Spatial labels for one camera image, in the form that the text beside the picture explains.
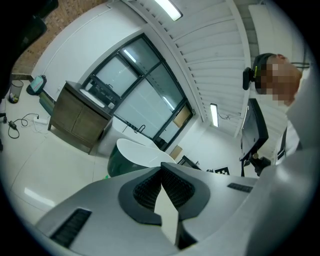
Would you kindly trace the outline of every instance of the fluorescent light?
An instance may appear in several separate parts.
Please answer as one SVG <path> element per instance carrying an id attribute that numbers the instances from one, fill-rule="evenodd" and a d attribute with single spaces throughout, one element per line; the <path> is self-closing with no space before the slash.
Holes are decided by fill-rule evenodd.
<path id="1" fill-rule="evenodd" d="M 169 14 L 170 18 L 173 21 L 176 21 L 180 17 L 182 17 L 181 13 L 177 10 L 177 8 L 169 1 L 169 0 L 155 0 L 167 14 Z"/>
<path id="2" fill-rule="evenodd" d="M 212 121 L 215 127 L 218 127 L 218 106 L 216 104 L 210 104 L 211 114 L 212 114 Z"/>
<path id="3" fill-rule="evenodd" d="M 127 50 L 123 50 L 125 52 L 126 55 L 128 55 L 128 57 L 134 62 L 136 63 L 137 61 L 135 60 L 134 57 L 132 57 L 132 55 L 127 51 Z"/>
<path id="4" fill-rule="evenodd" d="M 170 104 L 170 102 L 167 100 L 166 97 L 163 96 L 163 99 L 168 103 L 168 105 L 172 108 L 172 110 L 175 110 L 175 108 Z"/>
<path id="5" fill-rule="evenodd" d="M 26 195 L 28 195 L 29 197 L 47 205 L 47 206 L 55 207 L 55 205 L 56 205 L 54 201 L 38 195 L 37 193 L 33 192 L 32 190 L 28 189 L 27 187 L 24 188 L 24 193 Z"/>
<path id="6" fill-rule="evenodd" d="M 246 106 L 246 110 L 245 110 L 245 114 L 244 114 L 244 119 L 243 119 L 241 130 L 244 128 L 244 124 L 245 124 L 245 121 L 246 121 L 246 116 L 247 116 L 247 111 L 248 110 L 249 110 L 249 106 Z"/>

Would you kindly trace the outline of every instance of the brick wall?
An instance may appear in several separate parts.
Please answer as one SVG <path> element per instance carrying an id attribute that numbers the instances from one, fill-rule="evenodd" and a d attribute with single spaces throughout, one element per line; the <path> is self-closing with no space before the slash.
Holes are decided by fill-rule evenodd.
<path id="1" fill-rule="evenodd" d="M 12 73 L 30 75 L 42 53 L 71 22 L 106 0 L 58 0 L 59 6 L 45 18 L 47 30 L 16 61 Z"/>

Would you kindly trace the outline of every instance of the faucet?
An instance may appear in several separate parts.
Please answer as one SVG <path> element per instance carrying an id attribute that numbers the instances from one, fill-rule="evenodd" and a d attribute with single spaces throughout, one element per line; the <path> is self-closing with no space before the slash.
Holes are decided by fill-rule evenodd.
<path id="1" fill-rule="evenodd" d="M 146 126 L 143 124 L 140 126 L 139 130 L 138 130 L 138 133 L 142 133 L 142 131 L 146 128 Z"/>

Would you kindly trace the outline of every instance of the black monitor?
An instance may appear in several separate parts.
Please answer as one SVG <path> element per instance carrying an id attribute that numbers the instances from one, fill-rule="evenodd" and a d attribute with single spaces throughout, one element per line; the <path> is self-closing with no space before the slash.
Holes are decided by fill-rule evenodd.
<path id="1" fill-rule="evenodd" d="M 264 116 L 255 98 L 250 98 L 244 117 L 240 160 L 248 160 L 269 138 Z"/>

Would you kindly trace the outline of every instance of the sink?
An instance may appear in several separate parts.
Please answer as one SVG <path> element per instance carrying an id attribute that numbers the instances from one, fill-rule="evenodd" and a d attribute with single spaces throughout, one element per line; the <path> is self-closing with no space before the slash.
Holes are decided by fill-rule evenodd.
<path id="1" fill-rule="evenodd" d="M 95 104 L 97 104 L 101 108 L 105 107 L 105 105 L 100 100 L 98 100 L 95 96 L 93 96 L 92 94 L 90 94 L 86 90 L 80 89 L 80 92 L 82 92 L 85 96 L 87 96 L 90 100 L 92 100 Z"/>

